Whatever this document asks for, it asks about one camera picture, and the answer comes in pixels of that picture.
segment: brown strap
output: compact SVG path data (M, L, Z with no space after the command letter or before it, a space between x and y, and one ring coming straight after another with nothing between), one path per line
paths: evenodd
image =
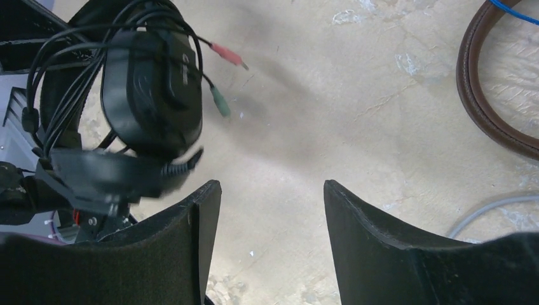
M521 0L502 0L509 7ZM505 14L487 0L470 22L462 40L456 65L458 93L475 124L489 137L508 149L539 160L539 139L507 124L487 101L479 82L479 53L490 30Z

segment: concrete floor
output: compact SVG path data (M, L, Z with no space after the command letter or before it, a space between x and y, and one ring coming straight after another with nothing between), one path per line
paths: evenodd
M84 0L56 0L69 19ZM197 33L241 53L243 71L205 53L229 98L222 119L204 95L205 155L185 187L145 201L139 218L221 181L208 294L217 304L339 304L322 185L336 179L369 203L437 234L492 198L539 189L538 165L485 136L459 100L454 68L483 0L176 0ZM518 10L539 10L523 1ZM484 88L532 134L539 33L506 17L486 43ZM108 132L95 87L85 144ZM537 230L539 205L499 208L459 238Z

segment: headset ear cup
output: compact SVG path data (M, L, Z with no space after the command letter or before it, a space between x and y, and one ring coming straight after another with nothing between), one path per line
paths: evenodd
M71 26L86 26L93 24L111 23L116 15L128 5L132 0L89 0L68 22ZM106 31L87 33L92 40L101 40ZM47 71L43 77L43 86L41 89L41 101L39 103L39 112L41 124L48 128L51 118L58 107L60 100L67 89L84 70L84 67L62 69L58 71ZM84 104L88 98L88 92L83 94ZM76 113L73 120L67 127L70 131L78 131L83 109Z

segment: audio jack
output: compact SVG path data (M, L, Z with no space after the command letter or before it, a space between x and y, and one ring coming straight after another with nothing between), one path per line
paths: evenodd
M211 86L210 91L212 92L212 96L214 97L215 106L217 106L217 109L219 110L221 116L228 118L231 111L230 107L228 107L226 99L222 96L216 86Z
M243 62L241 56L239 56L238 54L232 52L228 48L226 48L224 46L221 46L221 45L219 45L217 43L209 43L208 45L210 46L210 48L214 52L219 54L219 56L221 56L226 61L228 61L228 62L230 62L230 63L232 63L234 65L240 65L245 70L249 70L249 67L245 64L245 62Z

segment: metal frame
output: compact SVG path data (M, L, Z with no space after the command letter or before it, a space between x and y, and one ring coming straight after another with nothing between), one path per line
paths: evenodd
M0 76L27 74L39 49L52 35L70 26L34 0L2 0L0 10ZM77 35L88 41L83 35ZM71 42L59 39L53 43L48 57L69 46ZM61 57L49 69L88 65L91 51L77 51Z

